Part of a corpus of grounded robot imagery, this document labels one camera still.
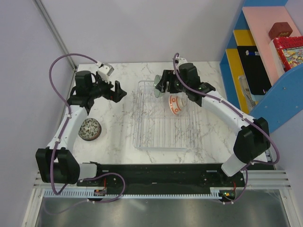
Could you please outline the orange patterned bowl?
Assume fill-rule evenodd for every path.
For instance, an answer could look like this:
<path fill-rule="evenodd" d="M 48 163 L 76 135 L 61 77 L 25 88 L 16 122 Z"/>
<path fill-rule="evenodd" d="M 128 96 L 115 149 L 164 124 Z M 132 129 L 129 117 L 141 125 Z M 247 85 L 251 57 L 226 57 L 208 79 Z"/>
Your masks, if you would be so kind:
<path fill-rule="evenodd" d="M 178 115 L 186 107 L 187 102 L 184 98 L 176 95 L 169 96 L 169 109 L 174 115 Z"/>

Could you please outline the green glass bowl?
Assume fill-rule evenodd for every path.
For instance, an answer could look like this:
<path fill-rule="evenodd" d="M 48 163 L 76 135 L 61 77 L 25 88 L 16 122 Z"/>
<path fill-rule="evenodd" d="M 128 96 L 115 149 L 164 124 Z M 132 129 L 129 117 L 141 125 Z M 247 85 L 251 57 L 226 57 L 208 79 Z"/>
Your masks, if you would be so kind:
<path fill-rule="evenodd" d="M 153 91 L 156 98 L 160 98 L 161 96 L 163 96 L 160 81 L 161 81 L 161 76 L 156 75 L 153 83 Z"/>

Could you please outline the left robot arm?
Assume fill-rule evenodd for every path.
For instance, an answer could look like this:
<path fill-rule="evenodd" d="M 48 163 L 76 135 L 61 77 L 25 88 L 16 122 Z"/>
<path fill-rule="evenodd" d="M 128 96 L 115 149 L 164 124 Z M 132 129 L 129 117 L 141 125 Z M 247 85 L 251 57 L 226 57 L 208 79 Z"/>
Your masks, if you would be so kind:
<path fill-rule="evenodd" d="M 120 82 L 105 82 L 101 73 L 84 70 L 75 75 L 75 86 L 67 99 L 65 116 L 46 148 L 36 152 L 36 162 L 44 183 L 75 184 L 84 175 L 93 186 L 104 181 L 104 175 L 95 167 L 82 167 L 72 154 L 81 125 L 88 117 L 94 101 L 103 97 L 118 103 L 127 92 Z"/>

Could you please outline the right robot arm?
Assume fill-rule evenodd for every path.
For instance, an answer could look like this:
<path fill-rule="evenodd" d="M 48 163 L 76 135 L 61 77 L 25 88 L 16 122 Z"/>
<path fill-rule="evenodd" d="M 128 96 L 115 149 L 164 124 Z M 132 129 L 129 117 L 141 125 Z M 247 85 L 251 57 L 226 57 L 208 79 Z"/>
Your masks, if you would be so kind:
<path fill-rule="evenodd" d="M 164 70 L 154 79 L 154 93 L 185 93 L 188 100 L 217 115 L 236 134 L 233 154 L 225 161 L 217 174 L 217 181 L 228 186 L 234 175 L 270 147 L 268 122 L 240 111 L 224 99 L 207 82 L 201 82 L 197 68 L 192 63 L 183 63 L 177 70 Z"/>

